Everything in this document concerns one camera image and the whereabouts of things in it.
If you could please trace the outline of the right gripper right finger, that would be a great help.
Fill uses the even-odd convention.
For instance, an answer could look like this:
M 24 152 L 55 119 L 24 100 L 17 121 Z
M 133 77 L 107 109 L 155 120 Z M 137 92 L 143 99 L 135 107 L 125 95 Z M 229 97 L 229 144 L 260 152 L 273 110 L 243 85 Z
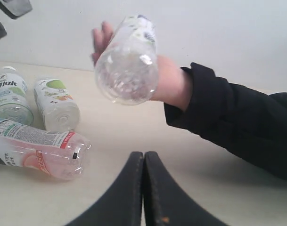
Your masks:
M 177 184 L 156 152 L 144 155 L 143 200 L 147 226 L 225 226 Z

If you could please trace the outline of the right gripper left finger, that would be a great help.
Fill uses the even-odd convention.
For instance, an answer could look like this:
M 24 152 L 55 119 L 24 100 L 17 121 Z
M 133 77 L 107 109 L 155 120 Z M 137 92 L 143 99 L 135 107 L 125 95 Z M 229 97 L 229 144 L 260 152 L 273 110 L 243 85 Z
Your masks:
M 139 226 L 144 157 L 132 152 L 107 191 L 69 226 Z

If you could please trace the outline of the black sleeved forearm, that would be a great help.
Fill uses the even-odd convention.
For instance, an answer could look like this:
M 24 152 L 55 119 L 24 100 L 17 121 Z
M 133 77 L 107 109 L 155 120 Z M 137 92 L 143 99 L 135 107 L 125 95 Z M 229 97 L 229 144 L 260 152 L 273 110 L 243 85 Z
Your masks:
M 196 63 L 184 72 L 193 80 L 191 99 L 186 110 L 164 105 L 167 124 L 287 180 L 287 93 L 233 84 Z

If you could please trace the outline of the person's open hand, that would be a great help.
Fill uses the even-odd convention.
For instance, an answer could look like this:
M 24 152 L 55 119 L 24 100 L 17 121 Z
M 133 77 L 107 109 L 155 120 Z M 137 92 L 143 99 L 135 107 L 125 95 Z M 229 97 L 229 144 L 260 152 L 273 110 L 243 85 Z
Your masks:
M 104 21 L 101 29 L 92 31 L 94 53 L 93 62 L 96 63 L 108 46 L 114 31 L 111 25 Z M 179 68 L 171 59 L 159 55 L 159 84 L 150 98 L 151 101 L 161 101 L 185 111 L 190 103 L 193 83 L 192 78 L 184 70 Z

